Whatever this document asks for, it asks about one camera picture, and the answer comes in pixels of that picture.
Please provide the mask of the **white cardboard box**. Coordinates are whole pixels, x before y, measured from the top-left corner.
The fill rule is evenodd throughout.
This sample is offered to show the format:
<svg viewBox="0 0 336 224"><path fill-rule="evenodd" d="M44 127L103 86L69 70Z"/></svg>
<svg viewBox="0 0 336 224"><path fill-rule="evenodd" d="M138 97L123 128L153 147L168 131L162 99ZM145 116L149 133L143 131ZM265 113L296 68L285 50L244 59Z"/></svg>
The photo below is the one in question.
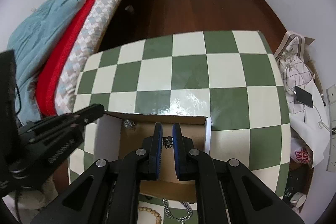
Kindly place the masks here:
<svg viewBox="0 0 336 224"><path fill-rule="evenodd" d="M116 161L131 151L141 148L145 138L154 134L155 124L162 124L162 155L159 178L156 181L141 181L140 193L155 198L195 202L193 181L179 181L175 174L173 124L179 123L182 135L193 141L194 148L210 152L211 118L204 116L178 116L131 114L106 111L97 120L94 139L94 159Z"/></svg>

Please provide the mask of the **red blanket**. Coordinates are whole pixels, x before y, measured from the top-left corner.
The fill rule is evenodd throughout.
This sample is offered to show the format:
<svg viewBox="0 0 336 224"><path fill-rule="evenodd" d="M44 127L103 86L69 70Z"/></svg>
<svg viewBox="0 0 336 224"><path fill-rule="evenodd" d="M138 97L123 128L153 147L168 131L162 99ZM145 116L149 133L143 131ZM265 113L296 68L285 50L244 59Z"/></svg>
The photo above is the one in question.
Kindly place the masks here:
<svg viewBox="0 0 336 224"><path fill-rule="evenodd" d="M55 92L64 68L84 22L96 0L86 0L83 7L72 19L38 75L35 96L39 111L44 116L56 114Z"/></svg>

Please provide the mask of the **green white checkered table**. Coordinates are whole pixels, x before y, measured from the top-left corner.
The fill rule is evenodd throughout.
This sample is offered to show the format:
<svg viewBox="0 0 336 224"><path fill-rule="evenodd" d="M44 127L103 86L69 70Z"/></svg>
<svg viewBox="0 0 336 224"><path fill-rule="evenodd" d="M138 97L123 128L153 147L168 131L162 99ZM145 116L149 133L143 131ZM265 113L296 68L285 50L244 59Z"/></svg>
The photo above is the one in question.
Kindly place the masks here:
<svg viewBox="0 0 336 224"><path fill-rule="evenodd" d="M284 195L289 111L261 32L189 32L96 53L80 70L71 110L93 103L121 113L209 117L211 156L239 159Z"/></svg>

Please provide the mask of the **light blue blanket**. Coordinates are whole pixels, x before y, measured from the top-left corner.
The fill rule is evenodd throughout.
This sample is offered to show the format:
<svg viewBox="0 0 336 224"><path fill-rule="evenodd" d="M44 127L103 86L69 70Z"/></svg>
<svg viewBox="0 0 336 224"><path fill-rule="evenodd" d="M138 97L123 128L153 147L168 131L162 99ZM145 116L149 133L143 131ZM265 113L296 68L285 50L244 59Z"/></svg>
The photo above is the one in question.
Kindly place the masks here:
<svg viewBox="0 0 336 224"><path fill-rule="evenodd" d="M7 47L14 51L19 93L15 98L21 124L44 117L39 111L35 90L38 75L72 19L86 0L47 0L11 34Z"/></svg>

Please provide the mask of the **white red plastic bag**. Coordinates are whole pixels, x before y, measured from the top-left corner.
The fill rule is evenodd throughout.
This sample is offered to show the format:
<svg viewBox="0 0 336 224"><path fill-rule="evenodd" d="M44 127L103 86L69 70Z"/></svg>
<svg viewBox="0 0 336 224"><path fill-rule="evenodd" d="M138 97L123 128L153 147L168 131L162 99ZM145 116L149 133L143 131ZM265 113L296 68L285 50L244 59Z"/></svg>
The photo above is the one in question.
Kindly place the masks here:
<svg viewBox="0 0 336 224"><path fill-rule="evenodd" d="M307 164L311 167L313 152L303 140L291 137L290 158L298 164Z"/></svg>

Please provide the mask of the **argyle patterned mattress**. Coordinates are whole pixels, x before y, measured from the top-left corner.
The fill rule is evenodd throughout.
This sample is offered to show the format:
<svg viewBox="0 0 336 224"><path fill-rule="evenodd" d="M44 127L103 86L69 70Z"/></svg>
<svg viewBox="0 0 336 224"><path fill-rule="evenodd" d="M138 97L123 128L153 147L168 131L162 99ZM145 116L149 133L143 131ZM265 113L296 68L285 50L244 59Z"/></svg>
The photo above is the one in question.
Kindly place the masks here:
<svg viewBox="0 0 336 224"><path fill-rule="evenodd" d="M80 72L83 71L88 57L97 51L120 2L121 0L94 1L62 69L59 69L49 109L51 115L73 110Z"/></svg>

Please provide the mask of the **white ceramic cup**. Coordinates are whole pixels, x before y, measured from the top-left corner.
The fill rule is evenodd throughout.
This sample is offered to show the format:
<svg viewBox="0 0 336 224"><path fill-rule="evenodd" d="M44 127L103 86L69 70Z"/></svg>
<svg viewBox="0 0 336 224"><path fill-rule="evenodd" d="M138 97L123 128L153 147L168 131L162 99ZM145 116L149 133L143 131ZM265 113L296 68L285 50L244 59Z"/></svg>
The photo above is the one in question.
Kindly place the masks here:
<svg viewBox="0 0 336 224"><path fill-rule="evenodd" d="M307 195L302 192L296 192L290 199L293 207L300 208L305 203Z"/></svg>

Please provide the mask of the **white patterned cloth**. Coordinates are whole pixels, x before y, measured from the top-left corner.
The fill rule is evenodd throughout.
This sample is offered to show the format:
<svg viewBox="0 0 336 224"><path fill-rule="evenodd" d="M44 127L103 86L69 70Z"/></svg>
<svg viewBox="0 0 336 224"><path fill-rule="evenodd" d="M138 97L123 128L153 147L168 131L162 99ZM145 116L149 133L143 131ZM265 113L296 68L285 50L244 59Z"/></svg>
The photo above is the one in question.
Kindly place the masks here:
<svg viewBox="0 0 336 224"><path fill-rule="evenodd" d="M288 31L274 54L289 109L290 157L311 168L323 161L330 140L326 109L315 84L315 74L305 63L305 47L313 41Z"/></svg>

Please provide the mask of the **black smartphone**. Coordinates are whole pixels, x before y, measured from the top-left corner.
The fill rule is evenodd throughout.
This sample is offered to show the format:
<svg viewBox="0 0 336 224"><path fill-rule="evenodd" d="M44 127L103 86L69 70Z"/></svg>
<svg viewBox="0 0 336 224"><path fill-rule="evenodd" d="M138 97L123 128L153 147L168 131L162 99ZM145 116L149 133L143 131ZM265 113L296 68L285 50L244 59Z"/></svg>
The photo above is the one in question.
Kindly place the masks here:
<svg viewBox="0 0 336 224"><path fill-rule="evenodd" d="M294 101L295 103L301 103L310 108L314 107L312 95L299 86L294 87Z"/></svg>

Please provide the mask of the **white wall socket strip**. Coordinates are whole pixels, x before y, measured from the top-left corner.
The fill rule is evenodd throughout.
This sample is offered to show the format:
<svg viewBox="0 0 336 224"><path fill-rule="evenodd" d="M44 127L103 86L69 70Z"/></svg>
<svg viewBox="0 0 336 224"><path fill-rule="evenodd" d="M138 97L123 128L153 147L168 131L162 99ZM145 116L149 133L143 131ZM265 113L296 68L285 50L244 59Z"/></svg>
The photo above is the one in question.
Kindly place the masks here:
<svg viewBox="0 0 336 224"><path fill-rule="evenodd" d="M328 100L328 110L329 110L329 121L330 121L330 148L329 148L329 160L327 164L327 171L335 173L336 171L336 87L335 85L329 87L326 90L327 100Z"/></svg>

